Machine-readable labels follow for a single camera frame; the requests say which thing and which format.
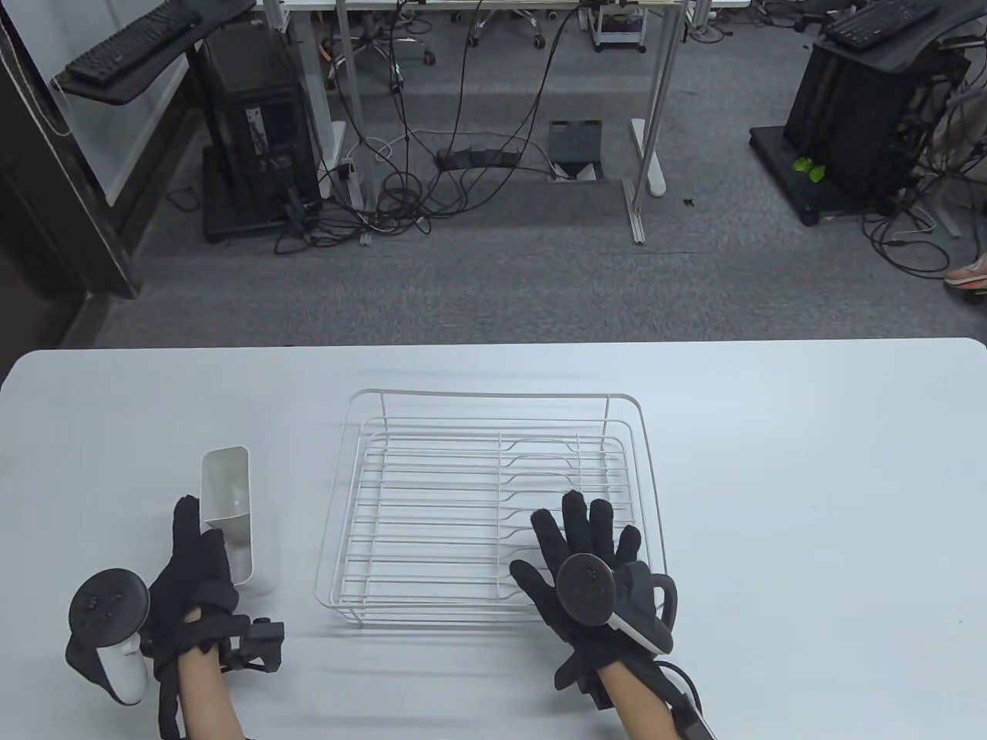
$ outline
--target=white wall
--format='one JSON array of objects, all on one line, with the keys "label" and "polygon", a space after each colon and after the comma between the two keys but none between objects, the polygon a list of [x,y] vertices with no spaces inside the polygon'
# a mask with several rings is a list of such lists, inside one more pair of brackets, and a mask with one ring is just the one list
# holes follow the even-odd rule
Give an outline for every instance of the white wall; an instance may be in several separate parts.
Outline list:
[{"label": "white wall", "polygon": [[[50,81],[91,46],[154,8],[160,0],[4,0],[41,78]],[[126,106],[52,95],[82,149],[107,202],[116,201],[161,114],[175,94],[187,64],[166,69],[148,90]]]}]

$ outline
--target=dark door frame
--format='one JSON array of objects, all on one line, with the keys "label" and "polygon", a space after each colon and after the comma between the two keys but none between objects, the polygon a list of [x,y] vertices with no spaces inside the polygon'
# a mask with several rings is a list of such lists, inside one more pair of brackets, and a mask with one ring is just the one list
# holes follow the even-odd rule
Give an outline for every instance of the dark door frame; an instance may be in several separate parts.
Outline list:
[{"label": "dark door frame", "polygon": [[76,162],[68,126],[40,83],[0,0],[0,170],[33,214],[47,247],[90,295],[135,298],[140,280]]}]

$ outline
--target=hand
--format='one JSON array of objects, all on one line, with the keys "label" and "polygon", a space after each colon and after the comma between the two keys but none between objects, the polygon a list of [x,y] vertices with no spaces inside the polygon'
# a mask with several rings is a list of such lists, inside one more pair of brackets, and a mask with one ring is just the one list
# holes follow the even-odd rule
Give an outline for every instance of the hand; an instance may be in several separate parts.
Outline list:
[{"label": "hand", "polygon": [[[174,635],[186,617],[232,614],[239,596],[218,529],[199,532],[198,499],[185,496],[175,505],[172,557],[151,584],[151,608],[141,631],[144,652],[154,658],[154,675],[176,657]],[[211,645],[203,645],[203,652]]]},{"label": "hand", "polygon": [[[539,509],[531,515],[531,526],[553,578],[566,558],[574,553],[597,555],[612,569],[638,558],[641,532],[631,525],[621,532],[620,543],[614,551],[614,512],[609,501],[593,501],[587,520],[586,502],[582,494],[571,490],[562,499],[562,518],[566,529],[564,537],[547,509]],[[650,653],[621,631],[606,626],[586,627],[570,617],[560,603],[555,588],[545,582],[531,563],[515,560],[510,564],[510,574],[535,603],[545,624],[572,645],[572,657],[556,671],[556,689],[561,691],[572,683],[578,683],[584,694],[593,696],[597,707],[611,706],[596,672],[626,656],[650,660]]]}]

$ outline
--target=black computer case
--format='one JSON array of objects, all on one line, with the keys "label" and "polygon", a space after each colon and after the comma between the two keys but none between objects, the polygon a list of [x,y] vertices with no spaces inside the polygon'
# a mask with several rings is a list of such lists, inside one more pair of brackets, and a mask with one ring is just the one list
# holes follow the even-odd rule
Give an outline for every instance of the black computer case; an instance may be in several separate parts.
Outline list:
[{"label": "black computer case", "polygon": [[910,185],[968,67],[961,51],[930,47],[907,72],[886,74],[816,46],[785,139],[847,194],[876,202],[893,197]]},{"label": "black computer case", "polygon": [[283,219],[292,186],[317,207],[309,115],[288,49],[266,26],[240,23],[211,34],[206,52],[222,137],[257,214]]}]

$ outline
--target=white plastic cup holder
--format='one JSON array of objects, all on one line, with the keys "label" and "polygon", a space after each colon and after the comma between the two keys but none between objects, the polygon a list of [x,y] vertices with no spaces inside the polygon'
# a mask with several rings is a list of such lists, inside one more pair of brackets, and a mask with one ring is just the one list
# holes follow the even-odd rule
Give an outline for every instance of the white plastic cup holder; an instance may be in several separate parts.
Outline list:
[{"label": "white plastic cup holder", "polygon": [[199,493],[202,530],[223,532],[233,585],[242,595],[265,594],[274,587],[267,531],[259,536],[251,496],[250,453],[246,447],[213,450],[202,457]]}]

